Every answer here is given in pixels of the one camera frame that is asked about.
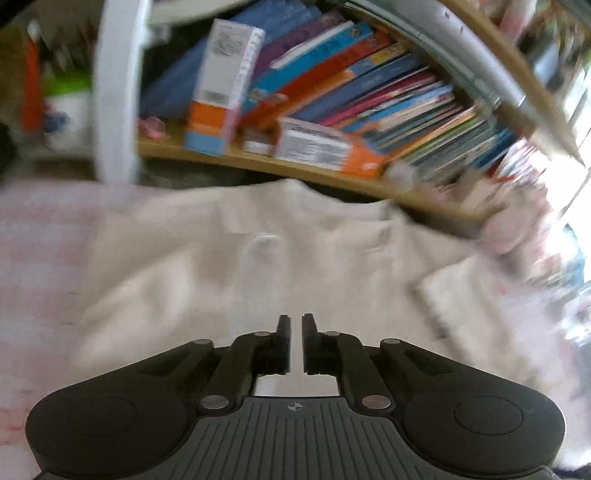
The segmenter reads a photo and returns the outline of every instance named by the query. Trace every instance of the orange object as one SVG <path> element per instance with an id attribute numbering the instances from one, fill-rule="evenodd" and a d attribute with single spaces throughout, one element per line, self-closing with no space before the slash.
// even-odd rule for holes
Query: orange object
<path id="1" fill-rule="evenodd" d="M 363 139 L 357 135 L 346 134 L 345 136 L 351 142 L 352 147 L 341 171 L 356 177 L 370 179 L 379 177 L 386 163 L 386 156 L 370 150 Z"/>
<path id="2" fill-rule="evenodd" d="M 272 109 L 268 115 L 265 115 L 258 122 L 254 124 L 254 127 L 259 130 L 265 130 L 277 121 L 277 118 L 282 116 L 289 116 L 290 113 L 297 112 L 304 105 L 313 102 L 317 98 L 320 98 L 325 93 L 334 90 L 335 88 L 344 85 L 348 81 L 355 78 L 355 74 L 348 69 L 333 75 L 330 78 L 322 80 L 320 83 L 314 86 L 311 90 L 300 92 L 299 95 L 295 95 L 288 101 L 283 102 L 280 106 Z"/>
<path id="3" fill-rule="evenodd" d="M 315 98 L 330 91 L 329 89 L 325 90 L 323 93 L 314 95 L 314 92 L 320 89 L 320 86 L 318 85 L 320 82 L 328 80 L 339 73 L 344 73 L 344 70 L 353 63 L 387 47 L 391 42 L 390 38 L 384 32 L 377 31 L 371 37 L 366 38 L 365 40 L 345 49 L 343 52 L 325 60 L 285 85 L 274 95 L 271 95 L 269 99 L 263 101 L 254 110 L 248 112 L 248 114 L 241 119 L 240 127 L 255 126 L 260 128 L 260 125 L 264 125 L 264 128 L 270 127 L 277 118 L 295 112 L 300 106 L 306 105 L 306 103 L 311 102 Z M 326 83 L 323 88 L 328 88 L 329 85 L 330 83 Z M 332 88 L 337 88 L 340 85 L 342 85 L 342 83 L 335 83 Z"/>
<path id="4" fill-rule="evenodd" d="M 25 132 L 43 129 L 43 93 L 41 91 L 41 66 L 39 48 L 33 40 L 27 41 L 27 69 L 25 72 L 25 98 L 22 106 L 22 128 Z"/>
<path id="5" fill-rule="evenodd" d="M 187 128 L 198 134 L 221 137 L 226 116 L 229 115 L 234 113 L 224 107 L 191 102 Z"/>

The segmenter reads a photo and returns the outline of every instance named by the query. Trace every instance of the beige cloth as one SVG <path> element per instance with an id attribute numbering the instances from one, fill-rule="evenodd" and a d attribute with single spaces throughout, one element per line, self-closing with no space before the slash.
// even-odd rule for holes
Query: beige cloth
<path id="1" fill-rule="evenodd" d="M 569 436 L 580 447 L 584 401 L 571 400 L 574 377 L 541 338 L 551 326 L 522 305 L 502 308 L 503 275 L 482 260 L 470 242 L 418 226 L 388 202 L 346 204 L 297 180 L 157 197 L 111 213 L 100 229 L 70 379 L 196 338 L 228 345 L 274 330 L 285 313 L 293 373 L 259 379 L 257 393 L 336 394 L 334 379 L 302 373 L 300 318 L 310 312 L 320 330 L 366 345 L 398 337 L 536 387 L 575 419 Z"/>
<path id="2" fill-rule="evenodd" d="M 273 330 L 283 313 L 293 322 L 296 371 L 308 312 L 320 330 L 367 345 L 395 336 L 454 357 L 414 285 L 472 252 L 386 201 L 347 204 L 297 180 L 158 197 L 110 214 L 100 229 L 72 380 L 195 338 L 227 345 Z"/>

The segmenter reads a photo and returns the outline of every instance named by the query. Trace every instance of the small pink object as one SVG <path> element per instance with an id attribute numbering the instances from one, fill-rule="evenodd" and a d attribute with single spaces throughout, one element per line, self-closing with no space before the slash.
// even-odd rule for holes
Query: small pink object
<path id="1" fill-rule="evenodd" d="M 138 118 L 138 130 L 151 140 L 164 140 L 166 138 L 166 124 L 155 116 L 149 116 L 146 120 Z"/>

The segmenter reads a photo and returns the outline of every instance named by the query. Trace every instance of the crosshair marking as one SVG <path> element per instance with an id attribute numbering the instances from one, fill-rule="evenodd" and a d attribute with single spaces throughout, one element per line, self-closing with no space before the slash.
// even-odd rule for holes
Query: crosshair marking
<path id="1" fill-rule="evenodd" d="M 304 406 L 301 403 L 292 402 L 287 406 L 287 408 L 289 408 L 291 411 L 299 411 L 304 408 Z"/>

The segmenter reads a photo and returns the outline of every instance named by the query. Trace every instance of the orange book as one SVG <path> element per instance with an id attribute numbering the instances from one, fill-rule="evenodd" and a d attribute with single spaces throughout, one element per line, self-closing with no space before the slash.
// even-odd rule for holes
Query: orange book
<path id="1" fill-rule="evenodd" d="M 384 32 L 377 31 L 371 37 L 366 38 L 365 40 L 345 49 L 343 52 L 325 60 L 285 85 L 278 92 L 275 92 L 270 98 L 243 116 L 240 121 L 240 127 L 255 126 L 263 121 L 267 124 L 268 118 L 278 118 L 280 115 L 275 112 L 279 111 L 279 108 L 282 108 L 283 104 L 286 102 L 295 99 L 296 97 L 301 97 L 309 90 L 310 86 L 316 86 L 319 82 L 342 72 L 353 63 L 390 44 L 390 38 Z"/>
<path id="2" fill-rule="evenodd" d="M 282 116 L 289 116 L 290 113 L 297 112 L 304 105 L 313 102 L 317 98 L 320 98 L 325 93 L 328 93 L 335 88 L 344 85 L 350 80 L 355 78 L 355 74 L 349 69 L 344 69 L 341 72 L 333 75 L 330 78 L 322 80 L 320 83 L 314 85 L 314 88 L 300 92 L 299 95 L 295 95 L 288 101 L 271 109 L 267 115 L 257 120 L 253 127 L 258 130 L 265 130 L 275 124 L 277 119 Z"/>

